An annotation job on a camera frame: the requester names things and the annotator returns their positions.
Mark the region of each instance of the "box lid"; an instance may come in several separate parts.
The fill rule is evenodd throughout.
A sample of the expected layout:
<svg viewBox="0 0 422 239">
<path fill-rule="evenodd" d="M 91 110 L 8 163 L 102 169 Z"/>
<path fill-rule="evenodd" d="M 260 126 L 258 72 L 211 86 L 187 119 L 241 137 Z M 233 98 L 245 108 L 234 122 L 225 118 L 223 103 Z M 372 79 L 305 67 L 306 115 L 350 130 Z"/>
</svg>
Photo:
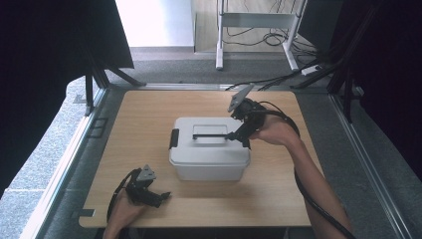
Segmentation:
<svg viewBox="0 0 422 239">
<path fill-rule="evenodd" d="M 249 143 L 225 139 L 242 123 L 232 118 L 179 118 L 174 124 L 170 162 L 173 165 L 246 166 Z"/>
</svg>

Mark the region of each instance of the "gray floor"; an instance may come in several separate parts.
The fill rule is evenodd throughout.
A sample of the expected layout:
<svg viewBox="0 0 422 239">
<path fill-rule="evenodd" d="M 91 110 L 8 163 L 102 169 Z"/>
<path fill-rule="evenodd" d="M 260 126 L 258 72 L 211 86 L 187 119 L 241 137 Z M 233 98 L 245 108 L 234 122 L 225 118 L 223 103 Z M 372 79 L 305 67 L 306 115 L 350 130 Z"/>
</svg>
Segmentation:
<svg viewBox="0 0 422 239">
<path fill-rule="evenodd" d="M 136 55 L 139 49 L 133 49 Z M 154 55 L 144 61 L 135 56 L 135 70 L 129 75 L 148 82 L 144 88 L 134 88 L 111 72 L 107 72 L 111 86 L 104 103 L 98 107 L 93 125 L 69 169 L 68 176 L 57 192 L 38 237 L 39 238 L 94 238 L 97 230 L 82 228 L 78 223 L 81 209 L 90 189 L 107 136 L 112 128 L 123 95 L 129 90 L 154 89 L 224 89 L 245 80 L 264 80 L 288 72 L 283 57 L 234 54 L 228 57 L 223 72 L 214 69 L 214 60 L 208 55 L 185 51 Z M 289 90 L 304 77 L 282 83 L 272 90 Z M 344 203 L 357 238 L 400 238 L 389 219 L 382 198 L 374 190 L 362 167 L 346 129 L 336 112 L 335 104 L 325 92 L 329 77 L 307 89 L 295 91 L 307 126 L 313 138 L 319 161 L 327 180 Z M 85 105 L 78 101 L 85 94 L 84 79 L 75 80 L 68 87 L 62 110 L 40 142 L 24 168 L 5 192 L 1 202 L 1 238 L 19 238 L 37 202 L 48 187 L 73 132 L 83 118 Z M 352 105 L 353 128 L 385 183 L 394 205 L 413 238 L 422 237 L 422 186 L 401 155 L 367 116 L 358 101 Z M 404 234 L 401 238 L 411 238 Z"/>
</svg>

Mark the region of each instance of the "hand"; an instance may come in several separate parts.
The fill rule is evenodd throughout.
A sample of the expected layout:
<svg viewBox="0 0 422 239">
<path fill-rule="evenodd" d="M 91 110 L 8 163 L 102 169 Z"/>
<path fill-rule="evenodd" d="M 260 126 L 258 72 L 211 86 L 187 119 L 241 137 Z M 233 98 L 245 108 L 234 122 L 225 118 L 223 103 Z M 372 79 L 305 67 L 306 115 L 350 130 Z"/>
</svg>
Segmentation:
<svg viewBox="0 0 422 239">
<path fill-rule="evenodd" d="M 254 132 L 249 139 L 261 139 L 275 145 L 287 147 L 301 141 L 293 128 L 280 117 L 266 115 L 264 125 Z"/>
<path fill-rule="evenodd" d="M 136 220 L 145 208 L 146 205 L 143 203 L 134 204 L 126 191 L 121 190 L 115 199 L 103 238 L 117 238 L 120 230 Z"/>
</svg>

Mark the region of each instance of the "forearm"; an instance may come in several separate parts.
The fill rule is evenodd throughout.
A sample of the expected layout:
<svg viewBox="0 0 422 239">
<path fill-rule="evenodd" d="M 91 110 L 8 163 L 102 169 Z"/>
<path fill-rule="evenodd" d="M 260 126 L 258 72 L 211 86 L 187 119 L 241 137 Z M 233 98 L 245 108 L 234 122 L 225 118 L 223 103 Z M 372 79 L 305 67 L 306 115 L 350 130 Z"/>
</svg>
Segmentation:
<svg viewBox="0 0 422 239">
<path fill-rule="evenodd" d="M 304 143 L 298 139 L 286 147 L 292 156 L 298 177 L 311 198 L 350 231 L 350 222 L 338 197 L 314 164 Z M 337 229 L 308 204 L 307 212 L 318 238 L 343 238 Z"/>
</svg>

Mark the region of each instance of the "robotic arm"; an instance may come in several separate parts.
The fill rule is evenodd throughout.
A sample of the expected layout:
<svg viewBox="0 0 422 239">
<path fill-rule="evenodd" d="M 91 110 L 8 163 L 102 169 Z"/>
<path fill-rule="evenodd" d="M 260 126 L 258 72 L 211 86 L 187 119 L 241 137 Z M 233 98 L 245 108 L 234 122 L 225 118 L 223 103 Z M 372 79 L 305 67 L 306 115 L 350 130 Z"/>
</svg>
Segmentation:
<svg viewBox="0 0 422 239">
<path fill-rule="evenodd" d="M 286 116 L 286 114 L 284 114 L 281 110 L 267 110 L 260 103 L 246 98 L 246 95 L 251 92 L 253 88 L 254 85 L 249 85 L 247 88 L 232 97 L 230 107 L 228 108 L 228 112 L 233 112 L 230 117 L 234 120 L 241 120 L 243 124 L 235 132 L 229 132 L 226 138 L 230 140 L 236 139 L 241 142 L 248 140 L 252 133 L 264 125 L 266 115 L 274 115 L 282 118 L 295 130 L 298 135 L 300 135 L 298 126 L 295 122 Z"/>
</svg>

